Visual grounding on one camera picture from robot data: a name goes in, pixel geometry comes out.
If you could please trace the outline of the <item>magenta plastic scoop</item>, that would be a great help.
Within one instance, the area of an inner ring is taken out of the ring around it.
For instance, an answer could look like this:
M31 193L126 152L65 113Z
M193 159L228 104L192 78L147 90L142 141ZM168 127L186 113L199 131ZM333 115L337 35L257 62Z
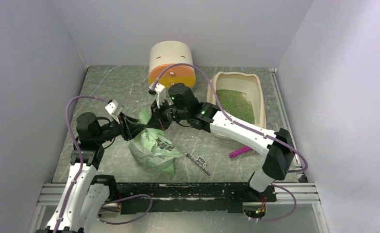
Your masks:
M229 153L229 158L231 158L231 159L235 158L235 157L237 157L237 156L239 156L241 154L244 154L246 152L249 152L251 150L253 150L253 149L250 148L250 147L248 147L248 146L242 147L242 148L240 148L238 150L235 150L235 151Z

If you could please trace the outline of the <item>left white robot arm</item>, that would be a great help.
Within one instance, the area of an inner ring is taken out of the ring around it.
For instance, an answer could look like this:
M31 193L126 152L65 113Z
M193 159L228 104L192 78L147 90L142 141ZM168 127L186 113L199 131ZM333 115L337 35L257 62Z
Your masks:
M91 112L77 118L78 137L70 157L68 180L43 233L87 233L102 205L120 196L113 175L97 174L105 151L103 144L118 136L130 141L146 126L123 113L104 125L99 120Z

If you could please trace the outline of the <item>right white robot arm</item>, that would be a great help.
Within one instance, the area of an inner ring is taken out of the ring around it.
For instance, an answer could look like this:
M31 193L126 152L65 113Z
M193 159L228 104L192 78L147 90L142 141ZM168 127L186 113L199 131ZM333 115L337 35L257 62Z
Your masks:
M259 200L268 185L286 178L295 156L288 130L268 130L242 121L217 105L199 101L183 83L174 84L169 89L152 83L149 93L157 97L151 105L148 128L164 131L172 122L186 121L191 128L228 137L265 157L261 169L248 181L246 196L250 200Z

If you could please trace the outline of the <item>green litter bag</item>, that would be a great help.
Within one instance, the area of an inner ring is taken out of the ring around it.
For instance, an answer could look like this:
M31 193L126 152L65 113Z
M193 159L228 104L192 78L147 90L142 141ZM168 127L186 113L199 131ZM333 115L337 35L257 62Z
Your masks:
M141 164L159 172L175 175L174 160L183 156L158 129L144 129L128 144L131 155Z

